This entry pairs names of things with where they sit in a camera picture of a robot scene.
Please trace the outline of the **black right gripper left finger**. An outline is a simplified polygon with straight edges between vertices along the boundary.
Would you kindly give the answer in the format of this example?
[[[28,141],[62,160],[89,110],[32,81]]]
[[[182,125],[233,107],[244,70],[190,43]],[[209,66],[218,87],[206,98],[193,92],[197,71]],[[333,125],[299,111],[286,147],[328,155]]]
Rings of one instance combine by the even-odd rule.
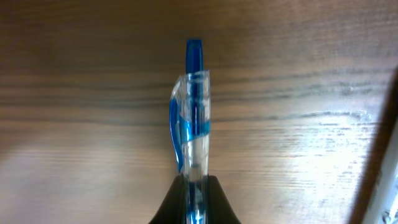
[[[149,224],[186,223],[186,185],[182,174],[177,175]]]

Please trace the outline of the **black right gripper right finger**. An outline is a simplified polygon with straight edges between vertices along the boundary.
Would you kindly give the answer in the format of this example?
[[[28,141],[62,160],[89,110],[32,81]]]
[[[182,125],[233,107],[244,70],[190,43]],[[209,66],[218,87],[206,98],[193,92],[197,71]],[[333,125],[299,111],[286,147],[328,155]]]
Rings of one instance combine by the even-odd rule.
[[[218,178],[209,175],[207,185],[208,224],[241,224],[229,204]]]

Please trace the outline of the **blue clear ballpoint pen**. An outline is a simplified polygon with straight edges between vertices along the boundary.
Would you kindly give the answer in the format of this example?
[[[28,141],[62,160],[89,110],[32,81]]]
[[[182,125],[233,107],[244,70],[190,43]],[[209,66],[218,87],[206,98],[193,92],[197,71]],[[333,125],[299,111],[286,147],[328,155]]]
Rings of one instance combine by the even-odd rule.
[[[210,73],[203,68],[200,39],[187,41],[185,74],[175,82],[169,103],[169,128],[183,180],[182,222],[208,222],[208,155],[210,138]]]

